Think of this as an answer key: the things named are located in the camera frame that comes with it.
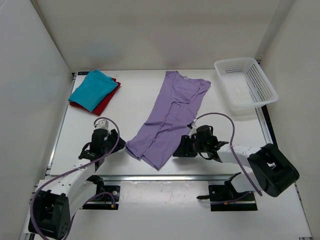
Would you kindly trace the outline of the red t shirt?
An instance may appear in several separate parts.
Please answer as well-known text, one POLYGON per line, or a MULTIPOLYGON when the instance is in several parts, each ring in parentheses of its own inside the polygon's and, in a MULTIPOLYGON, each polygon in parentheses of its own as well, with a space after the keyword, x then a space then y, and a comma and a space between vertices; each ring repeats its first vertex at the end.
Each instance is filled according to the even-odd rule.
MULTIPOLYGON (((118 82, 115 78, 111 78, 115 83, 117 83, 117 87, 110 92, 109 94, 107 94, 104 99, 95 107, 95 109, 93 111, 91 111, 92 114, 96 115, 96 116, 100 116, 103 111, 105 110, 105 108, 107 107, 107 105, 109 104, 109 102, 111 101, 111 99, 113 98, 113 96, 116 94, 116 92, 119 90, 121 83, 118 82)), ((69 102, 70 106, 73 106, 75 108, 79 108, 82 109, 86 112, 89 112, 89 110, 87 110, 86 108, 84 108, 83 106, 81 106, 80 104, 70 101, 69 102)))

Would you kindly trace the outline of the lilac t shirt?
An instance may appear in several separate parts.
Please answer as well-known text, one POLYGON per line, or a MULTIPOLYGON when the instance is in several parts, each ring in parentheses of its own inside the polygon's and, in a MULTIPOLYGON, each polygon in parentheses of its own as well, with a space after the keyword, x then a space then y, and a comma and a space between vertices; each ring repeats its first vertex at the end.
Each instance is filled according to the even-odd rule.
POLYGON ((208 80, 192 79, 167 71, 153 109, 142 127, 125 144, 129 155, 160 170, 188 135, 203 98, 211 86, 208 80))

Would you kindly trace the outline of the teal t shirt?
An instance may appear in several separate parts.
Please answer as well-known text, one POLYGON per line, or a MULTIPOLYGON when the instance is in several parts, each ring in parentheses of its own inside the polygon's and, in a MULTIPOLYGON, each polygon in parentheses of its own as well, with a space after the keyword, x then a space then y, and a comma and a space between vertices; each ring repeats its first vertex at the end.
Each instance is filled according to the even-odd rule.
POLYGON ((111 77, 95 69, 87 74, 79 87, 70 95, 68 101, 93 112, 117 86, 118 84, 111 77))

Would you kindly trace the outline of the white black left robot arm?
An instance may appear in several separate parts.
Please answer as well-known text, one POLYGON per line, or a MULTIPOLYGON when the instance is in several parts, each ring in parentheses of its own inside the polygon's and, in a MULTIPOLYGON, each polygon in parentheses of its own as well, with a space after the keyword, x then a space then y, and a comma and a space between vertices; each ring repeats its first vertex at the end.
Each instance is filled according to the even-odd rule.
POLYGON ((96 128, 73 168, 48 180, 35 192, 30 204, 28 231, 43 239, 65 240, 77 211, 90 200, 105 195, 103 179, 95 173, 105 158, 125 146, 115 129, 96 128))

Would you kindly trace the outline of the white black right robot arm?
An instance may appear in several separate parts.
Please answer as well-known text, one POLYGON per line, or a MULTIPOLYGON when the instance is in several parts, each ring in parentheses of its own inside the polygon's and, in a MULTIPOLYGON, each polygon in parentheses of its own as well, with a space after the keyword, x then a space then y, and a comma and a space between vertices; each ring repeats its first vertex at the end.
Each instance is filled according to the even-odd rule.
POLYGON ((224 182, 224 193, 230 200, 259 191, 278 197, 300 178, 298 170, 276 145, 231 146, 227 141, 219 141, 213 132, 212 126, 202 125, 192 135, 183 135, 173 156, 201 156, 208 161, 237 164, 242 170, 251 168, 251 172, 237 172, 224 182))

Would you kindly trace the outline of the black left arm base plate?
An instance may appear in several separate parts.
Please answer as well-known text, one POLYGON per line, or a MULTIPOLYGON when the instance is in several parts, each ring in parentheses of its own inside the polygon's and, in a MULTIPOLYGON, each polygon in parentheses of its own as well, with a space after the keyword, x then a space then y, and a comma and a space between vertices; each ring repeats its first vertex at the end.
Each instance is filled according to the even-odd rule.
POLYGON ((118 210, 121 195, 121 182, 105 181, 103 191, 108 192, 108 194, 96 197, 94 200, 87 202, 81 209, 103 211, 118 210))

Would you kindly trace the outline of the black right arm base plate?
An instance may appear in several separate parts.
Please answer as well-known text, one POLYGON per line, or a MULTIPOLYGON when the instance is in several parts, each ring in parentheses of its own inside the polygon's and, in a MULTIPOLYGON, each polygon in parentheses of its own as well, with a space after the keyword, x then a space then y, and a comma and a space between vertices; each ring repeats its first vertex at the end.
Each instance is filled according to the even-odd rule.
POLYGON ((209 201, 211 212, 251 212, 257 211, 253 192, 238 193, 228 188, 222 181, 209 181, 208 193, 198 195, 198 201, 209 201))

